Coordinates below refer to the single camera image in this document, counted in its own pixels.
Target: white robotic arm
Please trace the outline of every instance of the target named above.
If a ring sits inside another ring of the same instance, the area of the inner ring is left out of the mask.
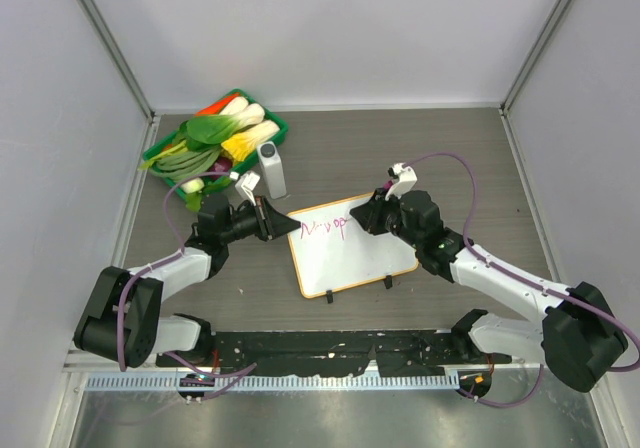
[[[626,350],[626,338],[613,325],[545,291],[575,297],[611,314],[600,291],[587,283],[573,288],[543,280],[498,260],[444,226],[429,194],[411,191],[416,182],[412,169],[397,164],[390,174],[392,183],[351,210],[362,228],[372,235],[392,233],[415,248],[429,273],[485,293],[524,318],[503,319],[482,310],[468,313],[451,330],[462,359],[501,353],[545,363],[568,386],[589,391]],[[181,289],[217,274],[228,257],[229,243],[250,235],[268,241],[299,228],[299,222],[275,211],[266,199],[253,196],[256,182],[254,173],[238,182],[236,188],[245,201],[237,209],[224,195],[208,197],[184,250],[147,266],[103,270],[76,328],[78,348],[118,359],[113,307],[124,285],[145,271],[127,298],[126,366],[139,366],[152,353],[189,353],[193,363],[210,355],[210,324],[188,315],[160,318],[160,305]]]
[[[411,190],[416,182],[411,167],[398,163],[389,174],[391,182],[351,210],[360,226],[372,235],[393,234],[415,248],[429,273],[485,293],[526,320],[473,310],[452,329],[461,338],[462,352],[502,353],[544,363],[568,386],[589,391],[626,350],[620,329],[566,299],[613,316],[595,286],[554,283],[497,259],[444,226],[429,194]]]

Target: white cylindrical object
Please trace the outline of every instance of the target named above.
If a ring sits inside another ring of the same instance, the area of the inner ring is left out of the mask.
[[[287,194],[287,187],[284,183],[284,171],[282,170],[282,159],[272,141],[258,146],[258,158],[262,168],[262,176],[267,183],[269,196],[272,199],[282,198]]]

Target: gray tabletop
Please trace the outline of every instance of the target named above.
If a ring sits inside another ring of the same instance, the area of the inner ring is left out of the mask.
[[[453,151],[472,165],[480,198],[471,235],[496,256],[548,277],[540,242],[507,138],[496,109],[389,110],[281,113],[289,134],[279,148],[289,195],[275,200],[283,212],[372,191],[394,162],[423,153]],[[163,116],[158,137],[185,116]],[[445,223],[460,231],[471,202],[471,185],[454,160],[431,159],[415,167],[416,188],[429,191]],[[177,249],[161,203],[167,185],[148,176],[141,196],[126,266],[137,266]],[[259,185],[257,192],[266,188]],[[237,204],[235,190],[227,190]],[[169,212],[185,236],[195,215],[177,197]],[[324,298],[302,297],[285,238],[255,238],[230,246],[214,278],[191,286],[163,304],[164,315],[188,313],[218,330],[317,330],[448,328],[472,308],[499,315],[509,309],[469,288],[422,269],[402,275],[386,290],[377,282]]]

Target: green plastic tray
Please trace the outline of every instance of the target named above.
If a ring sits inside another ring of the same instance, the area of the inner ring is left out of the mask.
[[[244,92],[244,91],[242,91],[240,89],[231,90],[226,95],[220,97],[220,99],[225,98],[225,97],[231,95],[232,93],[240,93],[241,96],[244,96],[247,100],[249,100],[249,103],[257,103],[256,100],[254,100],[251,97],[251,95],[247,94],[246,92]],[[278,133],[273,135],[271,137],[271,139],[269,140],[269,141],[273,141],[276,145],[279,145],[284,141],[285,137],[287,136],[287,131],[289,131],[289,125],[287,125],[284,122],[284,120],[282,118],[280,118],[278,115],[275,115],[271,111],[267,110],[267,108],[265,108],[264,105],[262,105],[262,107],[264,108],[264,119],[273,121],[280,128],[280,131],[278,131]],[[142,154],[142,159],[144,161],[147,161],[149,158],[152,158],[152,157],[156,156],[158,153],[160,153],[165,146],[167,146],[169,143],[171,143],[173,141],[173,138],[176,136],[176,133],[178,133],[178,132],[174,131],[170,135],[165,136],[158,143],[156,143],[151,148],[149,148],[147,151],[145,151]],[[249,169],[251,169],[256,163],[258,163],[258,154],[254,151],[242,163],[238,163],[237,165],[234,165],[232,170],[242,175],[242,174],[246,173],[247,171],[249,171]],[[175,183],[173,181],[171,181],[171,180],[169,180],[167,178],[163,178],[163,180],[169,186],[174,186],[175,185]],[[226,176],[224,176],[222,178],[218,178],[215,181],[210,179],[210,178],[206,178],[203,181],[205,183],[205,187],[202,189],[203,193],[212,193],[214,191],[222,191],[227,186],[229,186],[229,184],[231,183],[231,180]],[[180,198],[182,198],[183,200],[186,201],[186,194],[185,194],[184,191],[182,191],[182,188],[178,188],[176,190],[176,193],[178,194],[178,196]]]

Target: floor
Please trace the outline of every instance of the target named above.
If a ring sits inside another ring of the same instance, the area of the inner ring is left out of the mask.
[[[489,398],[522,397],[536,375],[537,370],[497,370]],[[545,375],[529,402],[497,411],[452,391],[231,393],[190,406],[175,392],[91,392],[83,398],[70,446],[599,448],[606,443],[590,399]]]
[[[549,272],[498,110],[389,110],[280,113],[289,134],[280,147],[289,196],[273,205],[283,213],[372,191],[387,168],[423,153],[452,151],[478,177],[480,201],[471,235],[496,256],[542,277]],[[163,116],[158,139],[187,116]],[[445,223],[461,231],[471,201],[464,168],[430,159],[416,166],[417,188],[439,204]],[[148,176],[141,196],[126,266],[138,266],[177,249],[161,202],[167,185]],[[235,190],[227,190],[237,205]],[[177,197],[171,218],[185,235],[195,221]],[[214,278],[191,286],[163,304],[163,314],[187,313],[218,330],[317,330],[449,328],[472,308],[513,315],[478,292],[452,285],[418,268],[385,290],[382,282],[346,290],[335,302],[300,294],[286,238],[268,245],[246,239],[230,246]]]

